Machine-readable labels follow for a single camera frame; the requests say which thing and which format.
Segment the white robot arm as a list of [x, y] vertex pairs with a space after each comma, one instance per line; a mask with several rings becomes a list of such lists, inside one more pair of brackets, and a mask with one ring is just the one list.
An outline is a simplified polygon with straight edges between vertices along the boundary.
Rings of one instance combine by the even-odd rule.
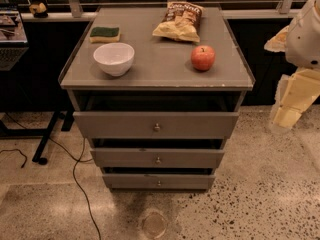
[[270, 128], [290, 130], [320, 97], [320, 0], [308, 0], [290, 24], [264, 45], [270, 52], [284, 52], [297, 67], [282, 75], [270, 113]]

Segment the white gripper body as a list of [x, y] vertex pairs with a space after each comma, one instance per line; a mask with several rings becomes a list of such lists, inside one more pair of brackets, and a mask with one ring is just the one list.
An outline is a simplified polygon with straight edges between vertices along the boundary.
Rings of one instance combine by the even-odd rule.
[[283, 75], [275, 100], [284, 109], [305, 112], [320, 96], [320, 70], [298, 67], [291, 76]]

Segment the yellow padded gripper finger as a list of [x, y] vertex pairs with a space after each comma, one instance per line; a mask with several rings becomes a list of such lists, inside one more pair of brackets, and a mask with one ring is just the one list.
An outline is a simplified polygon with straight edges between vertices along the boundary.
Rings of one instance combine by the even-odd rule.
[[270, 120], [273, 125], [291, 129], [301, 116], [302, 113], [299, 110], [275, 104], [271, 109]]

